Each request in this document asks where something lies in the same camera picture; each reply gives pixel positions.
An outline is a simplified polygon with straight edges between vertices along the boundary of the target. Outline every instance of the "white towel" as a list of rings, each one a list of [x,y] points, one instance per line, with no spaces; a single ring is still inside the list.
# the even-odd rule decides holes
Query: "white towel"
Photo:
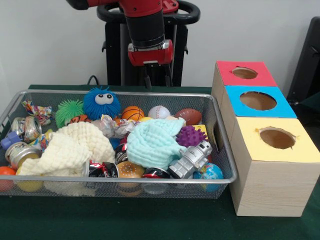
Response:
[[[41,158],[28,158],[21,166],[23,176],[82,177],[86,163],[115,162],[115,152],[108,138],[89,122],[69,124],[51,134]],[[57,194],[68,196],[94,195],[94,189],[78,182],[48,182],[44,186]]]

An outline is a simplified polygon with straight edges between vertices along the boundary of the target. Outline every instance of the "mint green towel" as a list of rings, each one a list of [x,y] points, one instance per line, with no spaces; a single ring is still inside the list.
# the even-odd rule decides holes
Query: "mint green towel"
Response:
[[[128,160],[144,168],[167,170],[173,160],[180,159],[180,150],[186,150],[174,138],[184,122],[182,118],[141,122],[128,136],[126,150]]]

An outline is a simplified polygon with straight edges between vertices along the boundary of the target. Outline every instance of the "stacked boxes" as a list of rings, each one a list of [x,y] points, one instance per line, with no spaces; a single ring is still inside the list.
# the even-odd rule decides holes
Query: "stacked boxes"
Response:
[[[218,61],[217,99],[238,170],[238,216],[299,217],[320,174],[320,153],[263,62]]]

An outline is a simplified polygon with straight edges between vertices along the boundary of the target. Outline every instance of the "green spiky ball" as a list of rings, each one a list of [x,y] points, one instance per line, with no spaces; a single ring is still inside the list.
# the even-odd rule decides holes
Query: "green spiky ball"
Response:
[[[66,100],[58,105],[58,111],[55,113],[55,123],[60,129],[70,122],[76,116],[84,114],[84,102],[80,100]]]

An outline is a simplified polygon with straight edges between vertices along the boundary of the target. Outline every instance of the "green tablecloth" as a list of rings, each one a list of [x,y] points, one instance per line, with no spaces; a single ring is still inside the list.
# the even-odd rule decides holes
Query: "green tablecloth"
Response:
[[[31,85],[88,90],[90,86]],[[143,92],[143,87],[111,87]],[[154,92],[210,93],[210,88],[154,87]],[[302,217],[238,217],[227,188],[218,200],[0,197],[0,239],[320,239],[320,184]]]

